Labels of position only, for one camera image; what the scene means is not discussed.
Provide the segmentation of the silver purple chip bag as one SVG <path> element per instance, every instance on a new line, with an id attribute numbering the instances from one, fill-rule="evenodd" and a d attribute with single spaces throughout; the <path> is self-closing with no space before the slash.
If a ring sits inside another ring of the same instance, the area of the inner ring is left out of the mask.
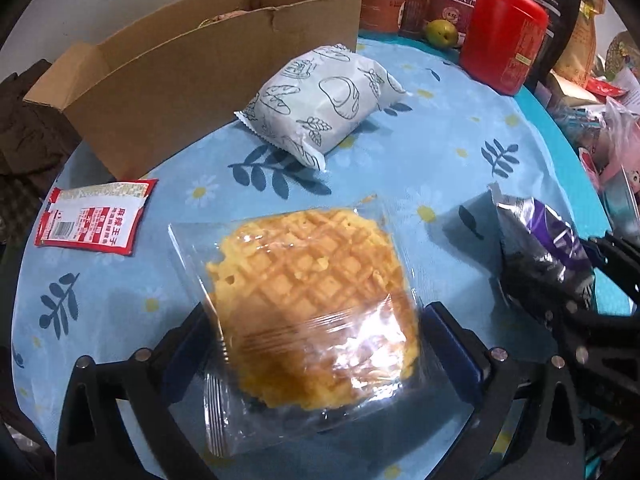
<path id="1" fill-rule="evenodd" d="M 593 266 L 574 226 L 535 197 L 504 194 L 489 185 L 500 230 L 503 272 L 593 305 Z"/>

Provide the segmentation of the waffle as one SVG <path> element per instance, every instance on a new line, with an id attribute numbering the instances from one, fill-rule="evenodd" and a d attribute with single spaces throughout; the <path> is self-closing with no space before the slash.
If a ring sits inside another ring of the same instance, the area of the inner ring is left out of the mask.
<path id="1" fill-rule="evenodd" d="M 378 196 L 227 223 L 171 223 L 212 340 L 209 452 L 330 430 L 446 379 L 390 205 Z"/>

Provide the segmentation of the brown green nut packets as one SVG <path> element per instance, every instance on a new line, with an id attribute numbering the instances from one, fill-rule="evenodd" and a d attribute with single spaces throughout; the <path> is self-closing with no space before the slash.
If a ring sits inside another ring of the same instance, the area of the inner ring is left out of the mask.
<path id="1" fill-rule="evenodd" d="M 237 18 L 238 16 L 247 14 L 247 12 L 248 11 L 245 11 L 245 10 L 234 10 L 234 11 L 218 14 L 213 18 L 206 18 L 205 20 L 201 21 L 200 24 L 198 24 L 198 29 L 209 26 L 209 25 L 213 25 L 219 22 L 223 22 L 225 20 L 230 20 L 230 18 Z"/>

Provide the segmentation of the blue floral tablecloth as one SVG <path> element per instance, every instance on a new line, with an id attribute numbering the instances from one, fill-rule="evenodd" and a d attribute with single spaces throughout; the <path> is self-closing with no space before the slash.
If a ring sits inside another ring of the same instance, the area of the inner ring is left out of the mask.
<path id="1" fill-rule="evenodd" d="M 408 42 L 365 39 L 358 49 L 407 94 L 329 152 L 326 170 L 300 168 L 232 122 L 150 172 L 157 184 L 130 256 L 28 242 L 12 323 L 14 388 L 47 443 L 55 444 L 78 358 L 126 359 L 194 307 L 168 235 L 176 222 L 227 223 L 376 195 L 390 205 L 422 299 L 446 304 L 488 346 L 526 360 L 550 356 L 550 335 L 502 301 L 488 188 L 535 197 L 583 236 L 602 234 L 608 219 L 570 144 L 528 92 L 499 96 Z M 52 190 L 112 182 L 81 146 Z"/>

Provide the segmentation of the red white sachet packet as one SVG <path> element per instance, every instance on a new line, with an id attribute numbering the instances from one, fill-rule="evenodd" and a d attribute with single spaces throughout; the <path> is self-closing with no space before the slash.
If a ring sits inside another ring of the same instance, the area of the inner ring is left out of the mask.
<path id="1" fill-rule="evenodd" d="M 54 188 L 39 220 L 35 244 L 128 257 L 156 184 L 149 179 Z"/>

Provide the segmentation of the orange kraft snack bag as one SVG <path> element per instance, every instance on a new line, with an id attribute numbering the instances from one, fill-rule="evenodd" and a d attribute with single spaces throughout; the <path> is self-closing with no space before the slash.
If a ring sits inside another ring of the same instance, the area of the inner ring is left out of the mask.
<path id="1" fill-rule="evenodd" d="M 582 88 L 587 85 L 596 59 L 596 17 L 604 10 L 605 0 L 580 0 L 570 40 L 553 67 L 559 76 Z"/>

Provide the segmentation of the red cylindrical canister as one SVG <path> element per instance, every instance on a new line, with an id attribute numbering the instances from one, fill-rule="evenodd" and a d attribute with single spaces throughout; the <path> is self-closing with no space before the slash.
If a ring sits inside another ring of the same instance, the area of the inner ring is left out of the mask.
<path id="1" fill-rule="evenodd" d="M 547 12 L 534 0 L 476 0 L 459 64 L 475 80 L 515 96 L 534 65 L 547 25 Z"/>

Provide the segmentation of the brown jacket pile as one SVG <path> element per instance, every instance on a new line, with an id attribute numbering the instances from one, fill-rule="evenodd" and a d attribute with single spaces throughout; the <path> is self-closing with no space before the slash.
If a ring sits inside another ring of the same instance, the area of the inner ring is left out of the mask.
<path id="1" fill-rule="evenodd" d="M 60 112 L 24 100 L 50 66 L 40 60 L 1 81 L 1 175 L 26 182 L 40 197 L 80 143 L 79 134 Z"/>

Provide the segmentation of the black stand-up pouch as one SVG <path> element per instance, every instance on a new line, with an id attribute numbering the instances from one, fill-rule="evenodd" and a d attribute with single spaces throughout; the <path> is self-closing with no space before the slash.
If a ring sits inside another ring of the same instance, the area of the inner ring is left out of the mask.
<path id="1" fill-rule="evenodd" d="M 548 15 L 544 41 L 525 81 L 525 87 L 534 92 L 537 84 L 543 84 L 547 75 L 559 61 L 570 42 L 577 22 L 582 0 L 534 0 Z"/>

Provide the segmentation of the open cardboard box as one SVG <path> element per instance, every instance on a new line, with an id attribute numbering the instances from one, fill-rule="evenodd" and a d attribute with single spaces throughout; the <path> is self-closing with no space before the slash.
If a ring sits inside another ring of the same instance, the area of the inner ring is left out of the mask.
<path id="1" fill-rule="evenodd" d="M 61 112 L 119 180 L 215 129 L 291 58 L 353 47 L 361 0 L 181 0 L 100 44 L 74 44 L 26 101 Z M 247 14 L 198 29 L 206 18 Z"/>

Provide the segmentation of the yellow green pear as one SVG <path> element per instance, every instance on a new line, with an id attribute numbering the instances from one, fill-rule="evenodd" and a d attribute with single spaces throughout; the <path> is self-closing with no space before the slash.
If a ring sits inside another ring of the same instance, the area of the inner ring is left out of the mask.
<path id="1" fill-rule="evenodd" d="M 428 22 L 423 29 L 423 35 L 432 47 L 440 50 L 455 48 L 459 41 L 456 26 L 443 18 Z"/>

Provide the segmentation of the white bread-print snack bag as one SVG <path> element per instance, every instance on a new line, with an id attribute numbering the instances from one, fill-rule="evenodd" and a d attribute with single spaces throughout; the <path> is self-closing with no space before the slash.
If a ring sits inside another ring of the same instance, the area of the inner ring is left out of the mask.
<path id="1" fill-rule="evenodd" d="M 303 166 L 323 171 L 326 153 L 406 94 L 379 62 L 334 44 L 292 58 L 235 116 Z"/>

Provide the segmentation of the clear jar brown contents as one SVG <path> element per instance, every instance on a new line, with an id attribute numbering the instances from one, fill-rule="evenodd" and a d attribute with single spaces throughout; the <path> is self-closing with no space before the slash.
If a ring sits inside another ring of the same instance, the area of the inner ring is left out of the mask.
<path id="1" fill-rule="evenodd" d="M 405 0 L 399 35 L 420 38 L 430 0 Z"/>

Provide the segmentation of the clear jar orange label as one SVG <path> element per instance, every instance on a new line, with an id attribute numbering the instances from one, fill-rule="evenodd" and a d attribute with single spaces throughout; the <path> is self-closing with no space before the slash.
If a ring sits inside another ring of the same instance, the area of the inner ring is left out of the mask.
<path id="1" fill-rule="evenodd" d="M 368 32 L 396 35 L 406 0 L 361 0 L 359 28 Z"/>

